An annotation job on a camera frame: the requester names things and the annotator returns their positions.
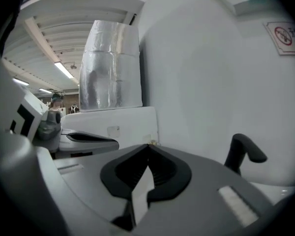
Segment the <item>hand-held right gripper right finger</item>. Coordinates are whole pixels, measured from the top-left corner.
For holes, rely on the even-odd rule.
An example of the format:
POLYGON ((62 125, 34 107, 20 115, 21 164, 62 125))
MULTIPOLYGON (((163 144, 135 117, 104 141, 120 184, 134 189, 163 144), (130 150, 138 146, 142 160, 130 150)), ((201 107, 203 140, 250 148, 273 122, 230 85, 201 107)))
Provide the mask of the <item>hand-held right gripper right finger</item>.
POLYGON ((232 187, 259 216, 273 207, 258 188, 221 163, 168 147, 159 149, 187 163, 192 177, 174 199, 150 204, 135 235, 223 236, 241 229, 218 192, 224 186, 232 187))

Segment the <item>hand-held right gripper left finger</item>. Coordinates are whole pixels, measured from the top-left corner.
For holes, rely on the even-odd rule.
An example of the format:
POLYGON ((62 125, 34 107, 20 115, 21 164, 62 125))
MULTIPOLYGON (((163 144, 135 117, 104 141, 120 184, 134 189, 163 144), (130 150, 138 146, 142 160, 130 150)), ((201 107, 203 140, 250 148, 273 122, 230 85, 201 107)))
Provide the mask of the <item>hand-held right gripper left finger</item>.
POLYGON ((148 211, 150 168, 138 170, 138 182, 130 189, 130 199, 113 196, 103 184, 100 174, 109 162, 138 146, 95 155, 54 160, 56 168, 74 194, 100 217, 127 231, 133 230, 148 211))

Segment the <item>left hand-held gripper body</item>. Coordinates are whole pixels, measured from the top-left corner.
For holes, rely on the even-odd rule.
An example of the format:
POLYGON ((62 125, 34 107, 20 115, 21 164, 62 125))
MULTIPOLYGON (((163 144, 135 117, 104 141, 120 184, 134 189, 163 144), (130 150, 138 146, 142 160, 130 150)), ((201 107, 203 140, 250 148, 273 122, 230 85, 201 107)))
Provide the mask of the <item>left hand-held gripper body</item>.
POLYGON ((31 92, 26 92, 10 126, 11 132, 27 137, 34 146, 50 152, 59 148, 61 136, 59 111, 49 110, 31 92))

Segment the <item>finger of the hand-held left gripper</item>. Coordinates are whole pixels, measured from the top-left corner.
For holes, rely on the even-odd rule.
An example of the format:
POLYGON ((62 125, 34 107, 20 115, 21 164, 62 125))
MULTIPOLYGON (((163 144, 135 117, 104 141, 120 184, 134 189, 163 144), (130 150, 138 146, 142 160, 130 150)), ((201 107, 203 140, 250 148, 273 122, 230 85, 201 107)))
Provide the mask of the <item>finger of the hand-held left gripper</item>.
POLYGON ((84 131, 77 131, 77 130, 72 130, 72 129, 63 129, 61 131, 62 135, 68 135, 73 138, 106 138, 104 136, 84 132, 84 131))
POLYGON ((118 149, 118 141, 111 138, 92 134, 65 134, 60 137, 55 159, 94 155, 118 149))

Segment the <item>black faucet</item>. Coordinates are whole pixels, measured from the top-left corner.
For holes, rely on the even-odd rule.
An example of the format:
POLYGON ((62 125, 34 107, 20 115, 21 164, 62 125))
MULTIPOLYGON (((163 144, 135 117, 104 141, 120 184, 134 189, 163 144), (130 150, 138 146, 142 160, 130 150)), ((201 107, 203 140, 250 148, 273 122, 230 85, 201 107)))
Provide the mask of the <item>black faucet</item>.
POLYGON ((240 133, 234 134, 224 166, 241 175, 240 167, 246 154, 251 162, 267 161, 267 156, 249 137, 240 133))

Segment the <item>silver foil duct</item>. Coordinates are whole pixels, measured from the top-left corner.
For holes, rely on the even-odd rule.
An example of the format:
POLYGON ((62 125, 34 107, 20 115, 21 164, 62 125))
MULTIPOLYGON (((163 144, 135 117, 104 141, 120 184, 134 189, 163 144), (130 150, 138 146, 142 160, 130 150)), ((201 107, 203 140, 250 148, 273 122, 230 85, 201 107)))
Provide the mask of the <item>silver foil duct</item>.
POLYGON ((81 112, 143 105, 136 27, 94 21, 81 62, 79 100, 81 112))

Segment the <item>no smoking wall sign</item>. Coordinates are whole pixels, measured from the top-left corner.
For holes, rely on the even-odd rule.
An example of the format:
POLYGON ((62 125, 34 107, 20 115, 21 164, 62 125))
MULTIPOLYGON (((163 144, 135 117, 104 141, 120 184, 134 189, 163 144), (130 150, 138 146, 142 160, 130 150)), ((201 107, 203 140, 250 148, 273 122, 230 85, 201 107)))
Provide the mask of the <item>no smoking wall sign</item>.
POLYGON ((263 26, 270 35, 279 55, 295 55, 294 22, 265 22, 263 26))

